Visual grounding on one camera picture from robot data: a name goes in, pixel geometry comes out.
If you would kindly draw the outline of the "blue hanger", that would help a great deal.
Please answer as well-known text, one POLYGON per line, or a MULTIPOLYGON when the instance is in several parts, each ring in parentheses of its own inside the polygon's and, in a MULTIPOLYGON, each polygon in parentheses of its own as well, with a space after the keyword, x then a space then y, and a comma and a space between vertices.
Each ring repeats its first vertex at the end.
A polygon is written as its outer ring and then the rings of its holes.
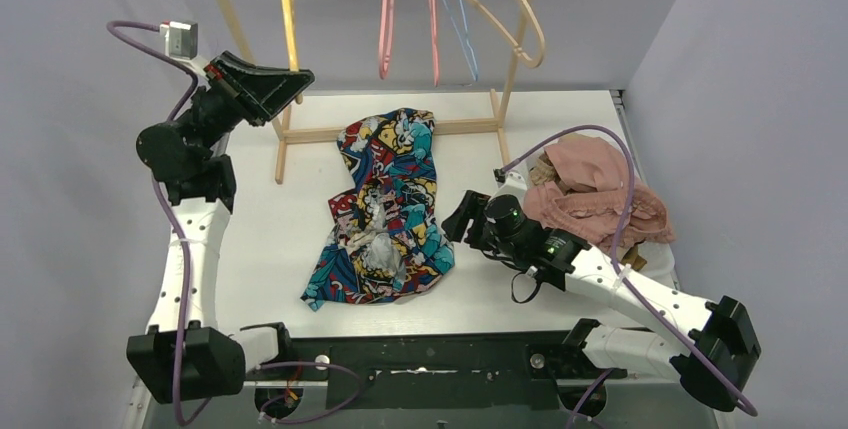
MULTIPOLYGON (((479 63, 476 57, 476 53, 472 44, 471 31, 468 24, 468 16, 465 8, 465 4, 463 0, 456 1, 456 9, 458 10, 458 14, 455 14, 452 11, 452 6, 448 2, 448 0, 440 0, 442 8, 445 10, 446 15, 448 16, 448 20, 457 36, 460 49, 468 70, 470 72, 471 78, 474 82, 477 82, 480 77, 479 63)), ((439 48, 439 22, 438 22, 438 48, 439 48)))

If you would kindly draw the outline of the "beige shorts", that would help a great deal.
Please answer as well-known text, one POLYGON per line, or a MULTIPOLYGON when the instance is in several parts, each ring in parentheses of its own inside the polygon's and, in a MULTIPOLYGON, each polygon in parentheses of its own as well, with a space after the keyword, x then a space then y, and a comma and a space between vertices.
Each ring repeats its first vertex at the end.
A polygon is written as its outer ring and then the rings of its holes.
POLYGON ((546 146, 530 170, 534 185, 553 182, 562 191, 596 191, 604 182, 609 144, 601 138, 568 134, 546 146))

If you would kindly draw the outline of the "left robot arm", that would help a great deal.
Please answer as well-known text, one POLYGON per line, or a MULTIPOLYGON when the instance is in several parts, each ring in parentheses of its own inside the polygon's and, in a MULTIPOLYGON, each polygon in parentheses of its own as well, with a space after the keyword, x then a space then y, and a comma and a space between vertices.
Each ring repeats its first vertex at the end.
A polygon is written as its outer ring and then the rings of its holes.
POLYGON ((160 404, 235 395, 260 367, 281 376, 296 360, 281 322, 221 331, 215 288, 237 191, 225 140, 241 123, 270 122, 315 76, 254 65, 228 51, 201 74, 207 83, 193 85, 187 107, 136 140, 171 236, 153 314, 143 334, 129 338, 126 356, 160 404))

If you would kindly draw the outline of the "colourful comic print shorts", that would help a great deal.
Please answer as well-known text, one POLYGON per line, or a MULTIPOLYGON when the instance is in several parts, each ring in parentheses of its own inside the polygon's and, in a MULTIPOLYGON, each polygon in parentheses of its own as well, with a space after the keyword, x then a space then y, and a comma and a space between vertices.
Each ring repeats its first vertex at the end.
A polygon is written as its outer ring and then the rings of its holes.
POLYGON ((328 201, 333 228, 301 295, 313 311, 326 303, 385 304, 434 287, 455 265, 435 215, 434 136, 421 152, 387 142, 363 152, 336 142, 352 188, 328 201))

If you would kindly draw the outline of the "pink shorts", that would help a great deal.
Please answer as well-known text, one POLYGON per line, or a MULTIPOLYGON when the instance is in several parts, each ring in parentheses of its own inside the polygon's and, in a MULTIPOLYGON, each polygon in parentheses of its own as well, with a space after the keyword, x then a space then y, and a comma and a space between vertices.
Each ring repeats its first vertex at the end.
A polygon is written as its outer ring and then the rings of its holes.
MULTIPOLYGON (((553 182, 536 186, 531 181, 522 204, 528 218, 545 227, 572 233, 606 253, 613 246, 629 187, 626 159, 619 149, 607 143, 604 182, 596 191, 564 192, 553 182)), ((640 179, 636 179, 631 212, 625 219, 618 246, 629 249, 643 242, 668 244, 675 239, 665 204, 640 179)))

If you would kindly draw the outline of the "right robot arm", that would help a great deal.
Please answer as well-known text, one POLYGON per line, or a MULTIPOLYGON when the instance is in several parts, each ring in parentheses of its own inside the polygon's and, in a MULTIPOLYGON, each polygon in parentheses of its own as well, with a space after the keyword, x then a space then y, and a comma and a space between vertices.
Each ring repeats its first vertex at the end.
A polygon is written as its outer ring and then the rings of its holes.
POLYGON ((586 297, 636 323, 634 329, 594 319, 576 323, 562 349, 571 373, 644 373, 679 382, 712 409, 754 412, 742 391, 761 346, 738 300, 689 295, 617 266, 587 241, 528 218, 512 194, 469 191, 442 228, 449 240, 496 257, 537 284, 586 297))

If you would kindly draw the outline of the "yellow hanger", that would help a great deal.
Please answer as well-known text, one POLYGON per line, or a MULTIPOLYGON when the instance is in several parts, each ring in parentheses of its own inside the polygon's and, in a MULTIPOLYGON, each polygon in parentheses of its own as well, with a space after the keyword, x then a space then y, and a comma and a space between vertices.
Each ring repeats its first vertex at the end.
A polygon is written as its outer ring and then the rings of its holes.
POLYGON ((299 71, 294 0, 281 0, 281 8, 289 68, 292 71, 299 71))

